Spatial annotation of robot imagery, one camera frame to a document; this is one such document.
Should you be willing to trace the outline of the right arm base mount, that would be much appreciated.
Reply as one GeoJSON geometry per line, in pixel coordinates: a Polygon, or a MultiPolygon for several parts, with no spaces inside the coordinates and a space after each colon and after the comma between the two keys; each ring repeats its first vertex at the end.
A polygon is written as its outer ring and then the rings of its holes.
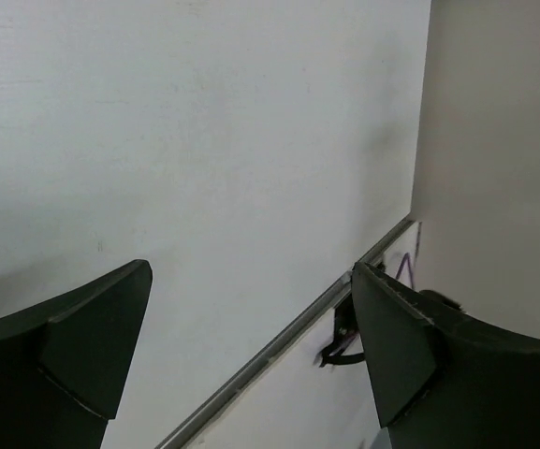
{"type": "Polygon", "coordinates": [[[318,366],[344,367],[365,362],[363,352],[348,354],[347,350],[359,337],[358,320],[352,299],[352,290],[336,304],[334,308],[332,341],[324,346],[317,355],[318,366]]]}

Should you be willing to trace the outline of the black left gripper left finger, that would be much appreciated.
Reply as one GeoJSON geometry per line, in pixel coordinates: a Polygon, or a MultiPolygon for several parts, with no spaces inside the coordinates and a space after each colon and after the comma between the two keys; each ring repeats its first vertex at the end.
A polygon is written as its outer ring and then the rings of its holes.
{"type": "Polygon", "coordinates": [[[153,284],[134,260],[0,318],[0,448],[98,448],[115,419],[153,284]]]}

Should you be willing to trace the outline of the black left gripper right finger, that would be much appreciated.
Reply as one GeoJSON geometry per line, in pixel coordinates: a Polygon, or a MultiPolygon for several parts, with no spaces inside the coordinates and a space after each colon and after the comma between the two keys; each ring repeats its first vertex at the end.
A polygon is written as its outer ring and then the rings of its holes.
{"type": "Polygon", "coordinates": [[[540,340],[364,263],[352,299],[379,423],[395,448],[540,448],[540,340]]]}

